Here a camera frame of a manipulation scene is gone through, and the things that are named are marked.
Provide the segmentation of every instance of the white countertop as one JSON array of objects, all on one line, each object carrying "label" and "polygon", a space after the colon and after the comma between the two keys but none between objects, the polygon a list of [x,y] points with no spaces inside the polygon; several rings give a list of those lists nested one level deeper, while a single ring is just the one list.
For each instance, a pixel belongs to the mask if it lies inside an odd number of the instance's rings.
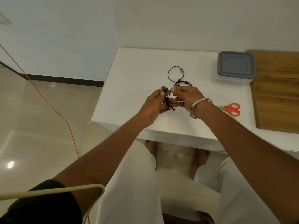
[{"label": "white countertop", "polygon": [[[156,89],[173,87],[167,78],[168,70],[179,65],[185,71],[183,80],[199,88],[217,106],[238,103],[241,115],[235,119],[264,140],[283,150],[299,151],[299,134],[257,129],[250,85],[227,85],[215,78],[217,52],[195,52],[160,49],[118,48],[105,81],[92,121],[122,125],[136,114],[145,99]],[[178,68],[170,71],[170,78],[181,77]],[[217,139],[199,119],[177,107],[159,115],[147,129]]]}]

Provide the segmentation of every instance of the white wall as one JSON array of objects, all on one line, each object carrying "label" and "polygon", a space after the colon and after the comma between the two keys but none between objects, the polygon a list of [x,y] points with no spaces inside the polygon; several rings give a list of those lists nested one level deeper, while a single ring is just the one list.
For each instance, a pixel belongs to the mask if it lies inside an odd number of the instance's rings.
[{"label": "white wall", "polygon": [[[105,81],[119,38],[113,0],[0,0],[0,43],[28,74]],[[0,50],[0,61],[20,70]]]},{"label": "white wall", "polygon": [[114,0],[121,45],[299,51],[299,0]]},{"label": "white wall", "polygon": [[117,46],[299,51],[299,0],[0,0],[0,12],[13,22],[1,44],[37,75],[104,81]]}]

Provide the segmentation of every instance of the wooden board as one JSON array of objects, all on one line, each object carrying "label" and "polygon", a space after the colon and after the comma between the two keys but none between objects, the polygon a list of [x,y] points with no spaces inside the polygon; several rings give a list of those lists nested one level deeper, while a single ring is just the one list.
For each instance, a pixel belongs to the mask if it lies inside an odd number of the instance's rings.
[{"label": "wooden board", "polygon": [[251,82],[256,127],[299,133],[299,52],[248,52],[256,63]]}]

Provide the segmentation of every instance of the beige cable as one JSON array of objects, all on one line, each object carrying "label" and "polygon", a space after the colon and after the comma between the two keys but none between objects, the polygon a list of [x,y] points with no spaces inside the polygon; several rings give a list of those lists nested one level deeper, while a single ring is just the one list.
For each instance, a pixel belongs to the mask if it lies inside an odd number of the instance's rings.
[{"label": "beige cable", "polygon": [[[67,188],[41,189],[41,190],[28,191],[28,192],[5,193],[5,194],[0,194],[0,201],[32,197],[32,196],[42,196],[42,195],[53,194],[53,193],[66,193],[66,192],[72,192],[72,191],[77,191],[77,190],[81,190],[81,189],[90,189],[90,188],[101,188],[102,189],[102,192],[101,192],[99,198],[105,192],[105,186],[103,186],[102,184],[87,184],[87,185],[80,185],[80,186],[67,187]],[[93,203],[93,205],[90,207],[90,209],[86,213],[85,218],[83,220],[83,224],[86,222],[86,219],[87,219],[90,211],[92,210],[93,206],[95,205],[96,201]]]}]

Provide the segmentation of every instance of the forearm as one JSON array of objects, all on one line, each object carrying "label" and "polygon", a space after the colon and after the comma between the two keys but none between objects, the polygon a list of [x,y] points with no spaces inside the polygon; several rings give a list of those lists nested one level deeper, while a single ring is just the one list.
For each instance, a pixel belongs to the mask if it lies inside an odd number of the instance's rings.
[{"label": "forearm", "polygon": [[193,110],[282,223],[299,221],[299,161],[262,140],[208,101]]},{"label": "forearm", "polygon": [[[143,130],[142,120],[134,116],[101,144],[59,173],[54,180],[66,187],[103,184],[107,185],[129,147]],[[99,197],[101,189],[92,188],[72,192],[84,215]]]}]

